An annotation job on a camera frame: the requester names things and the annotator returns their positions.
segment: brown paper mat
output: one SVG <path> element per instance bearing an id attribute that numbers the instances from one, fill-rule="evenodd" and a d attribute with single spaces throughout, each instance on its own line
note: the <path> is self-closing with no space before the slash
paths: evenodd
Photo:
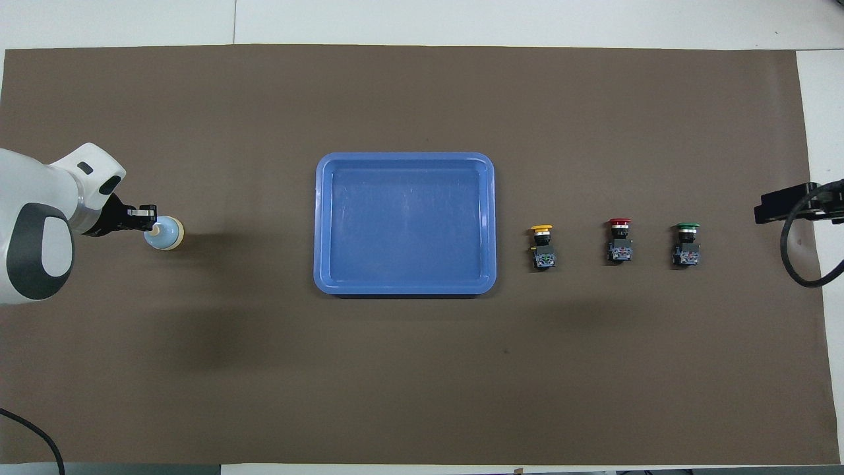
<path id="1" fill-rule="evenodd" d="M 5 71 L 0 146 L 94 142 L 124 201 L 189 233 L 169 254 L 81 237 L 60 294 L 0 309 L 2 403 L 70 461 L 839 460 L 820 290 L 753 222 L 760 194 L 808 179 L 793 52 L 103 48 L 10 51 Z M 359 150 L 490 157 L 491 292 L 317 290 L 316 165 Z M 615 216 L 636 242 L 619 267 Z M 702 224 L 697 268 L 669 265 L 678 221 Z M 536 274 L 545 222 L 560 265 Z M 0 461 L 48 458 L 0 431 Z"/>

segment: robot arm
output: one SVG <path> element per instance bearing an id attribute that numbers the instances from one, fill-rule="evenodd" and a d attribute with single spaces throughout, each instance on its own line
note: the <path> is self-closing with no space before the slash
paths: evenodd
<path id="1" fill-rule="evenodd" d="M 136 210 L 113 194 L 125 176 L 94 144 L 51 165 L 0 149 L 0 304 L 58 292 L 73 268 L 72 233 L 154 228 L 154 205 Z"/>

